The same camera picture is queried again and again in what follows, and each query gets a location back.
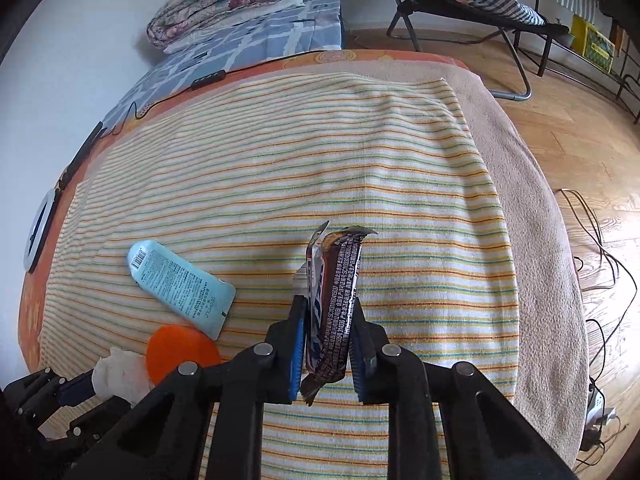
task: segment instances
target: white pillow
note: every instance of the white pillow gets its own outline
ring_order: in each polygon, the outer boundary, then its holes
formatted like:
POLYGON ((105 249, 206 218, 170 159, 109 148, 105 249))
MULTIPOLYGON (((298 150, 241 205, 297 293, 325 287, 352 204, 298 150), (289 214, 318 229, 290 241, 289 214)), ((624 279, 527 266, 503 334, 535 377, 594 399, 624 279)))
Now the white pillow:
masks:
POLYGON ((241 9, 237 12, 232 12, 229 16, 222 18, 215 25, 205 28, 196 28, 189 34, 184 35, 173 43, 167 45, 164 48, 164 53, 173 54, 174 52, 187 48, 194 43, 206 41, 209 39, 209 36, 212 36, 222 28, 233 27, 239 23, 248 22, 254 18, 260 18, 261 16, 266 16, 272 12, 288 9, 289 7, 304 7, 304 5, 305 4, 302 0, 280 0, 274 4, 268 4, 261 7, 249 7, 248 9, 241 9))

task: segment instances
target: light blue tube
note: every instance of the light blue tube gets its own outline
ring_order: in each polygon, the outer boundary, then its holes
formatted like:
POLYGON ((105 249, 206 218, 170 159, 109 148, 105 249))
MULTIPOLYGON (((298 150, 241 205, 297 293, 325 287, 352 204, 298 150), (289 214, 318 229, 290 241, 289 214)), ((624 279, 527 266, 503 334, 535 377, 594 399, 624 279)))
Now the light blue tube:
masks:
POLYGON ((236 288, 190 264, 154 240, 132 245, 127 255, 136 283, 213 340, 217 339, 236 288))

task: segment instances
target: orange disc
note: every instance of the orange disc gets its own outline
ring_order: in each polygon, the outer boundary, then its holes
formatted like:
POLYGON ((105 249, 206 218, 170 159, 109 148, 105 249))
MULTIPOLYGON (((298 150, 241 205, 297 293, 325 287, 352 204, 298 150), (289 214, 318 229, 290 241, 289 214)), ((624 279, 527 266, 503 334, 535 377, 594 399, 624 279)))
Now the orange disc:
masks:
POLYGON ((159 384, 185 361, 203 368, 221 363, 213 340, 191 326, 163 325, 146 344, 146 370, 153 384, 159 384))

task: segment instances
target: striped tablecloth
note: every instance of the striped tablecloth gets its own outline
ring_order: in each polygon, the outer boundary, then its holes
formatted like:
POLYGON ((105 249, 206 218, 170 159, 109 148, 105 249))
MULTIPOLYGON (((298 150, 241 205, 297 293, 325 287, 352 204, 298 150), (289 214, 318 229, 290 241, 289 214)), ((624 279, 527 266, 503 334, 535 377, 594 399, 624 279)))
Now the striped tablecloth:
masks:
MULTIPOLYGON (((473 362, 513 397, 510 244, 454 93, 444 80, 347 73, 208 92, 114 145, 76 190, 61 229, 41 364, 71 377, 110 346, 144 353, 157 327, 180 322, 127 272, 129 247, 147 238, 236 286, 217 341, 233 357, 286 317, 292 276, 325 219, 379 233, 363 245, 367 319, 423 360, 473 362)), ((350 374, 311 408, 266 406, 263 477, 386 478, 386 425, 385 408, 357 404, 350 374)))

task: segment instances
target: barcode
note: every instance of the barcode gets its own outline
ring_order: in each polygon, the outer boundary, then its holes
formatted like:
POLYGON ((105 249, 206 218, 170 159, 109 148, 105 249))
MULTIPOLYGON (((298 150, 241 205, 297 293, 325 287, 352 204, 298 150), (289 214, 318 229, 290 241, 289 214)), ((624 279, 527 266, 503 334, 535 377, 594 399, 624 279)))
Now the barcode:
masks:
POLYGON ((133 258, 131 266, 135 267, 136 269, 139 269, 140 265, 142 265, 142 261, 145 259, 145 256, 146 256, 146 251, 144 249, 138 249, 138 254, 136 254, 135 258, 133 258))

